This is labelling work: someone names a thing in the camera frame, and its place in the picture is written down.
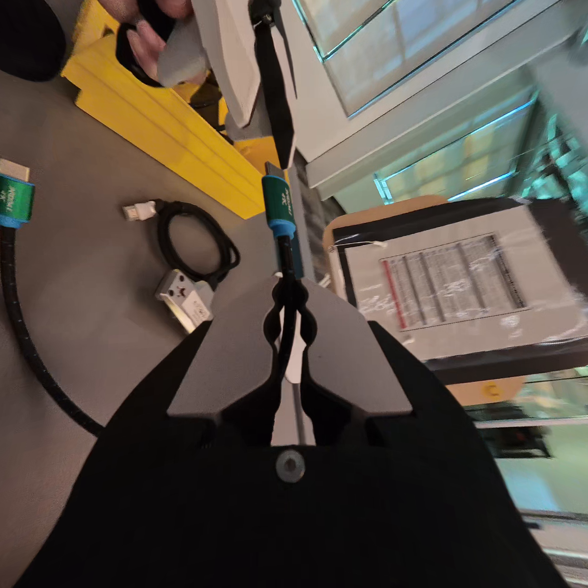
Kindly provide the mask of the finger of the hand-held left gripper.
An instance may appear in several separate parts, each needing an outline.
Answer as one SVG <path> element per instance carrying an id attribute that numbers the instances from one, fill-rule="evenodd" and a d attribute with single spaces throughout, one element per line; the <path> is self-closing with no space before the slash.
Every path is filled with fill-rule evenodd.
<path id="1" fill-rule="evenodd" d="M 295 154 L 295 92 L 272 1 L 192 1 L 203 48 L 229 113 L 245 129 L 262 94 L 279 166 Z"/>
<path id="2" fill-rule="evenodd" d="M 272 9 L 273 21 L 275 23 L 275 26 L 277 27 L 277 30 L 281 34 L 281 37 L 283 40 L 283 44 L 284 44 L 284 48 L 285 48 L 285 52 L 286 52 L 286 57 L 287 57 L 288 65 L 289 65 L 289 69 L 290 69 L 290 77 L 292 79 L 293 90 L 295 92 L 295 97 L 297 98 L 298 91 L 297 91 L 297 87 L 296 87 L 295 71 L 293 68 L 293 61 L 292 61 L 292 55 L 290 52 L 288 36 L 287 36 L 286 30 L 285 30 L 282 12 L 281 12 L 282 1 L 272 1 L 272 4 L 273 4 L 273 9 Z"/>

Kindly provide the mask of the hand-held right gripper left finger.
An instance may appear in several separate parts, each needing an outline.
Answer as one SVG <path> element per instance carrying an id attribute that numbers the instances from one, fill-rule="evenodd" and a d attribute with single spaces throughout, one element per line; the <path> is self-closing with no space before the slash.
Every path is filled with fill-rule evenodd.
<path id="1" fill-rule="evenodd" d="M 220 308 L 168 408 L 171 417 L 217 418 L 271 376 L 281 326 L 272 276 Z"/>

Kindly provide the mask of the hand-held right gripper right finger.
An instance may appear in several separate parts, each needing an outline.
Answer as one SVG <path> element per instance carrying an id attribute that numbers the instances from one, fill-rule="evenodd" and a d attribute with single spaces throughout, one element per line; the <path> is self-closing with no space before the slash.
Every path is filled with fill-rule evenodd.
<path id="1" fill-rule="evenodd" d="M 412 405 L 359 311 L 306 278 L 296 282 L 295 296 L 292 377 L 305 415 L 410 414 Z"/>

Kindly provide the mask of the small grey hdmi port box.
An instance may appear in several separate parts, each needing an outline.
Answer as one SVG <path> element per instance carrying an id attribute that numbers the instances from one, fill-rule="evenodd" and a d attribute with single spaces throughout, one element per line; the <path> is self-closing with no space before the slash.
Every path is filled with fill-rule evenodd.
<path id="1" fill-rule="evenodd" d="M 214 292 L 206 281 L 194 282 L 181 270 L 170 270 L 155 294 L 187 334 L 213 319 Z"/>

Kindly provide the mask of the person's left hand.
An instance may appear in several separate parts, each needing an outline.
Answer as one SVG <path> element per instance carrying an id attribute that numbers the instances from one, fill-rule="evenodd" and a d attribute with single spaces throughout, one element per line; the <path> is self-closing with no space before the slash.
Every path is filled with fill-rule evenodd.
<path id="1" fill-rule="evenodd" d="M 192 13 L 190 1 L 154 1 L 166 16 L 184 19 Z M 166 41 L 145 19 L 138 1 L 99 1 L 107 13 L 121 24 L 131 25 L 126 33 L 132 54 L 145 74 L 158 80 L 157 62 Z"/>

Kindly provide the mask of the yellow plastic bin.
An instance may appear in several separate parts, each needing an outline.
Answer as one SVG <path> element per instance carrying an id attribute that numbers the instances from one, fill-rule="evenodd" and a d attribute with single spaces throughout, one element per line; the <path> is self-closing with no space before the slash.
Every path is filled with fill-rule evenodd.
<path id="1" fill-rule="evenodd" d="M 75 104 L 242 219 L 265 211 L 261 166 L 244 157 L 174 89 L 150 88 L 115 58 L 119 24 L 83 1 L 62 77 Z"/>

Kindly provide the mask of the frosted glass window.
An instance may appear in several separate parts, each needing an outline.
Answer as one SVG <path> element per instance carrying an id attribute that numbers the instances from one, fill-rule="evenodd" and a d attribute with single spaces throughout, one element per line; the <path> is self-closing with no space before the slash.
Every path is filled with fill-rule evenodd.
<path id="1" fill-rule="evenodd" d="M 516 31 L 527 53 L 574 35 L 587 1 L 287 1 L 298 150 L 322 188 L 433 114 L 393 109 Z"/>

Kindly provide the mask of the black framed paper sign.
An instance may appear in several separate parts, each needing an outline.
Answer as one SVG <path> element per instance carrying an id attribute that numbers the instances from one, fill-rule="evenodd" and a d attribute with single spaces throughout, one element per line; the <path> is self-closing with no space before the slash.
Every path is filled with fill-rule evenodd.
<path id="1" fill-rule="evenodd" d="M 587 366 L 587 241 L 562 201 L 403 203 L 325 240 L 336 293 L 446 385 Z"/>

